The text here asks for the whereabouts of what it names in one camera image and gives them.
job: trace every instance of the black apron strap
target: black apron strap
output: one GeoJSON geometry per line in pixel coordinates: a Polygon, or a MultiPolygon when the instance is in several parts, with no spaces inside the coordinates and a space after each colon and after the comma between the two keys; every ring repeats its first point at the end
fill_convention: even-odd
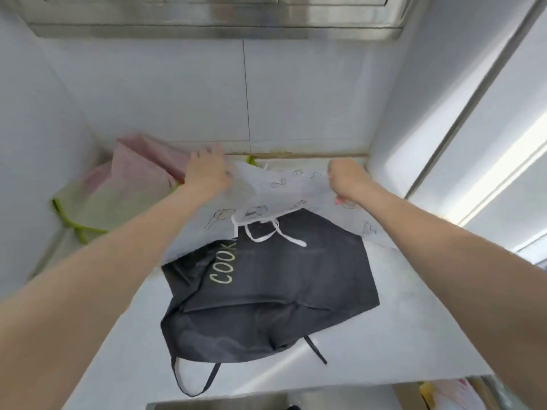
{"type": "Polygon", "coordinates": [[[175,364],[177,363],[177,359],[178,359],[177,357],[171,357],[171,368],[173,369],[174,379],[177,381],[177,385],[181,389],[181,391],[183,393],[185,393],[188,397],[197,397],[200,394],[205,393],[209,389],[211,384],[213,384],[213,380],[217,376],[218,369],[221,367],[220,363],[216,363],[215,366],[213,367],[213,371],[211,371],[211,373],[209,374],[209,378],[207,379],[207,383],[205,383],[205,387],[203,387],[203,390],[201,390],[201,392],[199,392],[197,394],[192,395],[192,394],[188,394],[186,391],[184,391],[184,388],[182,387],[181,383],[178,380],[177,371],[174,368],[175,364]]]}
{"type": "Polygon", "coordinates": [[[311,342],[311,339],[306,335],[304,337],[304,339],[306,340],[306,342],[308,343],[308,345],[310,346],[310,348],[313,350],[313,352],[315,352],[317,354],[317,356],[319,357],[319,359],[321,361],[323,361],[323,364],[326,365],[326,359],[325,357],[323,357],[323,355],[319,352],[319,350],[317,349],[317,347],[315,346],[315,344],[313,342],[311,342]]]}

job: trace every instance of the tile grout line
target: tile grout line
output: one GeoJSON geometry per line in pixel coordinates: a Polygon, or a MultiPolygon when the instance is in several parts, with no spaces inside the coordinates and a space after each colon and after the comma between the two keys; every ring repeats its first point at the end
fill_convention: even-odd
{"type": "Polygon", "coordinates": [[[250,119],[249,119],[249,92],[247,91],[247,65],[245,64],[245,40],[241,39],[243,46],[243,75],[245,76],[245,100],[247,102],[247,129],[249,130],[249,152],[250,149],[250,119]]]}

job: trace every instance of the hand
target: hand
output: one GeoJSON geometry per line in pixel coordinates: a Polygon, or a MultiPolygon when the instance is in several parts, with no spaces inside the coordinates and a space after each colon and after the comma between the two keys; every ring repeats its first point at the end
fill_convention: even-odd
{"type": "Polygon", "coordinates": [[[356,201],[363,188],[372,184],[369,174],[352,158],[331,159],[328,173],[330,187],[337,194],[335,204],[356,201]]]}
{"type": "Polygon", "coordinates": [[[226,159],[220,144],[214,144],[211,150],[201,149],[190,154],[181,188],[191,189],[195,197],[205,203],[231,185],[232,177],[227,172],[226,159]]]}

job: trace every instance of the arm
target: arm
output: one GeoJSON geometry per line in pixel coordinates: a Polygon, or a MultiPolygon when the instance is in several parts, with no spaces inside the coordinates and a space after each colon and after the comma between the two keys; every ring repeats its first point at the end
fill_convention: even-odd
{"type": "Polygon", "coordinates": [[[337,203],[378,220],[492,369],[532,408],[547,402],[547,273],[369,179],[351,159],[329,164],[337,203]]]}
{"type": "Polygon", "coordinates": [[[2,303],[0,408],[60,409],[186,221],[230,184],[220,148],[192,153],[183,186],[2,303]]]}

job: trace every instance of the white countertop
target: white countertop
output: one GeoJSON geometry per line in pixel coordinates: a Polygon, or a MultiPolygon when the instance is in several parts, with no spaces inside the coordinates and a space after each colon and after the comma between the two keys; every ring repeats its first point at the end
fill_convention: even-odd
{"type": "MultiPolygon", "coordinates": [[[[201,397],[339,384],[387,384],[491,373],[448,311],[395,249],[365,243],[380,305],[311,336],[323,365],[300,340],[274,356],[223,364],[201,397]]],[[[120,317],[65,410],[144,410],[184,400],[174,380],[160,321],[171,299],[155,270],[120,317]]],[[[183,362],[181,379],[201,390],[212,364],[183,362]]]]}

